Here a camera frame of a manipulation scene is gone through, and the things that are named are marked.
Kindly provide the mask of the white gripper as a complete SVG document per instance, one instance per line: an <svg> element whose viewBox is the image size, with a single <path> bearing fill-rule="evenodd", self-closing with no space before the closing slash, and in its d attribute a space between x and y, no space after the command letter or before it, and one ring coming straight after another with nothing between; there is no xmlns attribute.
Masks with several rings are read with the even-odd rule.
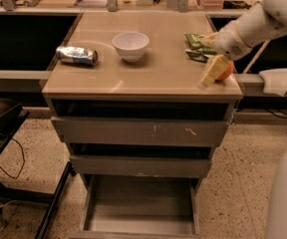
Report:
<svg viewBox="0 0 287 239"><path fill-rule="evenodd" d="M239 31L239 21L230 21L218 32L202 35L200 42L207 47L215 48L221 55L210 58L198 82L200 89L211 86L227 69L231 61L237 61L251 52L242 39Z"/></svg>

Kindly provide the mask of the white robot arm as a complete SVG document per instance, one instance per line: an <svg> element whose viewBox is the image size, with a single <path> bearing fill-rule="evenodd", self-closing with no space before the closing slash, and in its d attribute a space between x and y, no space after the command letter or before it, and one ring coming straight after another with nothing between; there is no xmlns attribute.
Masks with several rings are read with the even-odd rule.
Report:
<svg viewBox="0 0 287 239"><path fill-rule="evenodd" d="M287 35L287 0L262 0L218 32L204 36L201 43L216 55L205 66L199 80L201 88L211 86L227 69L252 49L268 40Z"/></svg>

